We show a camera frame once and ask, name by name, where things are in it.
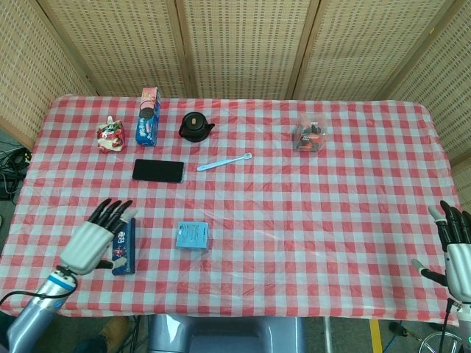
red and white checkered tablecloth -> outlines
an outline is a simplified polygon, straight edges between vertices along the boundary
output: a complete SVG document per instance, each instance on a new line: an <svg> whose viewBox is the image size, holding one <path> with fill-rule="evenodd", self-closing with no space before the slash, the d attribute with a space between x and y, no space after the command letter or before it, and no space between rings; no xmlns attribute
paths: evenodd
<svg viewBox="0 0 471 353"><path fill-rule="evenodd" d="M411 267L441 271L427 206L458 204L429 112L400 101L164 99L157 146L136 146L139 99L64 96L33 152L0 262L0 296L35 290L98 203L137 207L136 273L95 270L61 313L299 315L436 320L447 291ZM216 127L190 143L182 117ZM292 150L301 112L323 115L318 154ZM96 126L120 118L127 148L101 154ZM251 152L241 163L198 165ZM137 158L185 163L181 184L132 180ZM210 250L176 249L179 221L206 221ZM18 313L29 297L3 306Z"/></svg>

black phone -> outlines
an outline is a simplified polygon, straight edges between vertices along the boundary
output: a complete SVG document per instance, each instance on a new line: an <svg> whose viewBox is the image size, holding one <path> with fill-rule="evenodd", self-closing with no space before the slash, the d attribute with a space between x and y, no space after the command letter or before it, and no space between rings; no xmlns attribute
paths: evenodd
<svg viewBox="0 0 471 353"><path fill-rule="evenodd" d="M183 162L135 160L132 178L147 182L182 182Z"/></svg>

robotic hand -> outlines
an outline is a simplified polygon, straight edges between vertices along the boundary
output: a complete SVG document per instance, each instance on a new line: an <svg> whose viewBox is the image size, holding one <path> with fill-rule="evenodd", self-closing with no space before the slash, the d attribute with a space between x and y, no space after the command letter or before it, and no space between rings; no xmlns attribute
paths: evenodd
<svg viewBox="0 0 471 353"><path fill-rule="evenodd" d="M438 227L445 253L445 275L428 270L418 260L412 260L412 265L424 277L448 287L451 296L462 303L458 306L460 336L463 352L471 353L471 215L466 211L459 212L445 201L440 205L445 216L435 207L429 207L428 212ZM449 299L448 303L447 313L454 301Z"/></svg>
<svg viewBox="0 0 471 353"><path fill-rule="evenodd" d="M71 240L60 256L61 265L49 275L36 293L11 292L0 301L1 305L8 296L14 294L34 296L8 329L10 353L26 353L32 350L51 323L54 314L77 289L77 274L89 274L95 268L113 267L112 263L102 260L102 256L113 238L136 211L127 210L132 204L130 200L123 204L116 201L106 208L109 203L111 199L103 201L88 220L74 230Z"/></svg>

